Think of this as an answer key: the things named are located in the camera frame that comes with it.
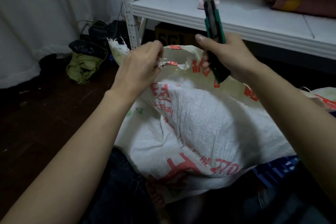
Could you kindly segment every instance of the hand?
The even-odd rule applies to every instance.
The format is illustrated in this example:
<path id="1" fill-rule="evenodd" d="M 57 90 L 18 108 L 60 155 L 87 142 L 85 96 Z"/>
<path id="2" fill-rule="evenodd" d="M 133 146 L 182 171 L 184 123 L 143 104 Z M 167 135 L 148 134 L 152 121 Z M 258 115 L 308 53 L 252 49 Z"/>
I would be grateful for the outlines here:
<path id="1" fill-rule="evenodd" d="M 162 55 L 163 46 L 158 40 L 131 51 L 119 67 L 111 90 L 134 102 L 160 72 L 156 61 Z"/>
<path id="2" fill-rule="evenodd" d="M 207 71 L 210 63 L 206 50 L 212 51 L 219 61 L 231 71 L 231 76 L 240 82 L 248 83 L 251 72 L 258 69 L 262 64 L 259 62 L 245 46 L 238 34 L 225 33 L 226 44 L 219 44 L 212 39 L 197 34 L 196 41 L 202 46 L 204 62 L 203 69 Z"/>

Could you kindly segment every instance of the fingernail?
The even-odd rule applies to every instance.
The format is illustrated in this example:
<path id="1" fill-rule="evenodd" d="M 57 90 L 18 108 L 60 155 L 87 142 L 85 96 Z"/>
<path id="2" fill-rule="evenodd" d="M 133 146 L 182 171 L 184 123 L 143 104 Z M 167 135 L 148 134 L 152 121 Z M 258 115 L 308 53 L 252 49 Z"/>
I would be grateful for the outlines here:
<path id="1" fill-rule="evenodd" d="M 196 34 L 195 39 L 198 43 L 200 43 L 204 39 L 204 36 L 201 34 Z"/>

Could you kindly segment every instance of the forearm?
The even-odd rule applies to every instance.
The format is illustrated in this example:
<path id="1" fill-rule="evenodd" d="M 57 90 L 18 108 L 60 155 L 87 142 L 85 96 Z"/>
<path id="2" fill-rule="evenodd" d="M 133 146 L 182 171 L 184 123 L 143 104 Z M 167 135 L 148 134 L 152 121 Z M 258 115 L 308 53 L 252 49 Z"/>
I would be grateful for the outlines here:
<path id="1" fill-rule="evenodd" d="M 107 91 L 1 223 L 77 223 L 87 208 L 132 101 Z"/>
<path id="2" fill-rule="evenodd" d="M 266 65 L 248 77 L 264 108 L 336 203 L 336 119 Z"/>

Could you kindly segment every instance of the cardboard box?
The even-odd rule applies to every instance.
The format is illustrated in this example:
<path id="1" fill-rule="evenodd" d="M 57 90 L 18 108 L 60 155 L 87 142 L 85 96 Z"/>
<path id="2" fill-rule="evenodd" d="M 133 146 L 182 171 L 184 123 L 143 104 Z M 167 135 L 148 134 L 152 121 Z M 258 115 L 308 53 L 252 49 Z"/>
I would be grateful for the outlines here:
<path id="1" fill-rule="evenodd" d="M 177 26 L 165 22 L 161 22 L 155 27 L 155 39 L 161 41 L 163 46 L 167 45 L 194 45 L 200 48 L 195 40 L 196 34 L 207 35 L 207 32 Z"/>

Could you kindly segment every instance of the pink object on shelf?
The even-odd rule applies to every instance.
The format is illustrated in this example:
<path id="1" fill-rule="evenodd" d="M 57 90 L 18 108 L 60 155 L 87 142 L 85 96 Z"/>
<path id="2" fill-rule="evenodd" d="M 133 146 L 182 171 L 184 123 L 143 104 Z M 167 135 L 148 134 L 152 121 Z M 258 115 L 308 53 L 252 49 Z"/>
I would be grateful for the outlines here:
<path id="1" fill-rule="evenodd" d="M 217 8 L 217 7 L 218 7 L 218 4 L 219 4 L 219 0 L 214 0 L 214 1 L 215 1 L 215 5 L 216 5 L 216 8 Z M 197 9 L 202 9 L 202 10 L 204 10 L 204 2 L 203 2 L 203 0 L 199 0 L 199 1 L 198 1 Z"/>

